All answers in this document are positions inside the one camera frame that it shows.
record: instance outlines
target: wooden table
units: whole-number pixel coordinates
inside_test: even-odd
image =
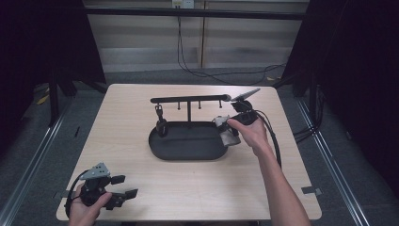
[[[251,148],[242,143],[229,147],[226,154],[212,161],[165,161],[155,157],[149,134],[158,118],[150,98],[229,94],[235,97],[254,87],[112,85],[92,126],[70,183],[79,173],[105,162],[111,176],[126,175],[123,184],[107,186],[108,191],[124,192],[138,188],[137,197],[121,208],[103,210],[98,219],[117,221],[154,220],[262,220],[270,219],[263,178]],[[321,217],[308,173],[273,88],[261,88],[248,98],[271,121],[281,151],[287,180],[302,201],[311,219]],[[192,121],[212,121],[216,116],[236,115],[229,103],[192,103]],[[185,121],[187,112],[177,104],[162,104],[168,121]],[[56,216],[68,220],[63,199]]]

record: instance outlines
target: metal rail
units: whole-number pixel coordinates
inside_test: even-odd
[[[24,201],[24,198],[29,190],[33,182],[33,178],[35,177],[37,171],[39,170],[40,164],[43,162],[44,157],[48,153],[51,144],[53,143],[56,134],[58,133],[59,127],[61,126],[65,114],[68,112],[70,106],[72,104],[72,98],[67,102],[64,110],[61,112],[59,118],[55,122],[52,127],[47,129],[47,132],[40,143],[40,146],[35,152],[32,160],[30,161],[26,171],[24,172],[22,178],[20,179],[17,186],[14,188],[14,192],[8,198],[5,206],[1,210],[0,213],[0,225],[9,226],[14,220],[15,216],[21,204]]]
[[[48,13],[70,12],[97,15],[214,17],[302,21],[309,17],[300,12],[239,11],[190,8],[118,8],[118,7],[52,7],[42,9]]]
[[[305,104],[303,99],[298,100],[299,109],[302,113],[303,118],[308,124],[309,128],[313,127],[313,122],[311,120],[311,116],[309,115],[309,109]],[[334,155],[329,149],[325,139],[323,138],[320,131],[316,131],[313,134],[314,141],[319,148],[320,154],[323,156],[326,165],[328,167],[329,172],[331,173],[332,178],[334,179],[335,184],[340,190],[341,195],[343,196],[343,200],[351,214],[353,220],[355,220],[356,225],[358,226],[370,226],[369,221],[364,215],[363,209],[358,202],[358,199],[355,197],[352,189],[349,184],[346,182],[343,173],[340,170],[337,162],[334,159]]]

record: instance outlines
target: black cable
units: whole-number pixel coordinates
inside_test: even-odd
[[[286,65],[286,63],[279,64],[279,65],[270,65],[270,66],[265,67],[261,71],[245,73],[245,74],[256,74],[256,73],[262,73],[263,74],[262,78],[260,78],[256,82],[249,83],[249,84],[234,84],[234,83],[230,83],[230,82],[224,81],[222,79],[216,78],[217,76],[221,76],[221,75],[241,74],[241,73],[215,73],[215,74],[209,74],[209,73],[191,71],[190,69],[188,69],[187,64],[185,63],[185,59],[184,59],[184,49],[183,49],[183,39],[182,39],[182,21],[181,21],[180,17],[178,17],[178,24],[179,24],[178,50],[177,50],[178,64],[179,64],[179,66],[180,66],[180,68],[182,70],[184,70],[185,72],[190,73],[190,74],[192,74],[192,75],[194,75],[196,77],[201,77],[201,78],[210,77],[210,78],[215,79],[216,81],[219,81],[219,82],[222,82],[222,83],[225,83],[225,84],[228,84],[228,85],[232,85],[232,86],[253,86],[253,85],[259,84],[259,83],[264,81],[264,79],[266,77],[266,72],[270,72],[272,70],[275,70],[276,68],[285,67],[285,65]],[[180,62],[180,55],[182,55],[183,65]]]
[[[278,89],[284,85],[290,84],[293,82],[294,79],[298,78],[298,76],[300,76],[301,74],[302,74],[302,72],[299,71],[299,72],[292,74],[291,76],[281,78],[281,80],[279,82],[273,84],[271,87],[274,89]]]
[[[324,104],[325,104],[325,98],[323,93],[320,91],[320,89],[318,89],[317,91],[317,106],[318,106],[318,111],[317,111],[317,115],[316,115],[316,120],[314,122],[314,124],[312,125],[312,127],[310,128],[305,128],[302,129],[296,133],[294,133],[295,136],[295,141],[296,143],[300,143],[303,140],[307,139],[308,137],[312,136],[314,133],[316,133],[322,123],[323,120],[323,110],[324,110]]]
[[[70,217],[72,201],[75,200],[75,199],[77,199],[77,198],[80,198],[80,196],[77,196],[77,197],[72,198],[73,190],[74,190],[74,188],[75,188],[77,182],[79,181],[79,178],[80,178],[83,174],[85,174],[87,171],[88,171],[88,170],[85,170],[84,172],[80,173],[78,177],[76,177],[76,179],[74,180],[73,184],[71,185],[70,192],[68,192],[67,202],[66,202],[65,205],[64,205],[64,207],[65,207],[65,213],[67,214],[67,217],[68,217],[68,218]]]
[[[279,143],[277,142],[276,134],[273,131],[272,125],[270,124],[270,120],[267,118],[266,114],[264,114],[260,110],[255,110],[255,113],[263,121],[264,125],[266,126],[267,130],[270,133],[270,136],[272,137],[273,145],[275,147],[275,152],[276,152],[276,159],[277,159],[277,162],[279,163],[279,166],[282,168],[281,154],[279,152]]]

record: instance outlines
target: forearm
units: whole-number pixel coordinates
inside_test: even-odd
[[[273,225],[311,225],[306,211],[288,184],[268,146],[254,148],[259,159]]]

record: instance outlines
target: wire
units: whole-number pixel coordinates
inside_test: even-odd
[[[302,129],[296,133],[294,133],[295,136],[295,142],[296,144],[302,142],[303,140],[307,139],[308,137],[312,136],[314,133],[316,133],[323,121],[323,110],[324,110],[324,104],[325,104],[325,97],[323,93],[320,91],[320,89],[317,90],[317,106],[318,106],[318,111],[316,115],[315,122],[312,127],[310,128],[305,128]]]
[[[80,195],[77,196],[77,197],[72,198],[73,190],[74,190],[74,188],[75,188],[77,182],[79,181],[79,178],[80,178],[83,174],[85,174],[87,171],[88,171],[88,170],[85,170],[84,172],[80,173],[79,176],[76,177],[76,179],[74,180],[73,184],[71,185],[70,192],[68,192],[67,202],[66,202],[65,205],[64,205],[64,207],[65,207],[65,213],[67,214],[67,217],[68,217],[68,218],[70,217],[72,201],[75,200],[75,199],[77,199],[77,198],[80,198]]]
[[[213,74],[209,74],[209,73],[192,71],[192,70],[190,70],[187,67],[187,64],[185,63],[185,59],[184,59],[184,48],[183,48],[183,39],[182,39],[182,21],[181,21],[180,17],[178,17],[178,25],[179,25],[179,32],[178,32],[179,35],[178,35],[178,45],[177,45],[178,46],[178,48],[177,48],[178,64],[179,64],[179,66],[180,66],[180,68],[182,70],[184,70],[185,72],[190,73],[190,74],[192,74],[192,75],[194,75],[196,77],[201,77],[201,78],[210,77],[212,79],[215,79],[218,82],[225,83],[225,84],[232,85],[232,86],[254,86],[254,85],[257,85],[257,84],[259,84],[259,83],[264,81],[264,79],[266,78],[266,72],[273,71],[273,70],[275,70],[277,68],[285,67],[285,65],[286,65],[286,63],[279,64],[279,65],[269,65],[269,66],[265,67],[263,70],[260,70],[260,71],[247,72],[245,74],[262,73],[262,77],[261,78],[259,78],[255,82],[247,83],[247,84],[235,84],[235,83],[227,82],[225,80],[217,78],[218,76],[221,76],[221,75],[232,75],[232,74],[242,74],[242,73],[213,73]]]
[[[272,137],[273,145],[275,147],[277,162],[279,163],[279,166],[282,168],[282,165],[281,165],[281,154],[280,154],[280,151],[279,151],[279,143],[277,142],[276,134],[273,131],[273,127],[272,127],[272,124],[270,123],[269,118],[267,118],[267,116],[266,116],[266,114],[264,114],[264,112],[262,112],[261,110],[254,110],[252,108],[252,106],[250,106],[250,105],[246,105],[243,102],[240,102],[240,105],[243,105],[247,109],[249,109],[250,111],[255,112],[255,114],[258,116],[258,118],[263,121],[263,124],[266,126],[267,130],[270,133],[270,136]]]

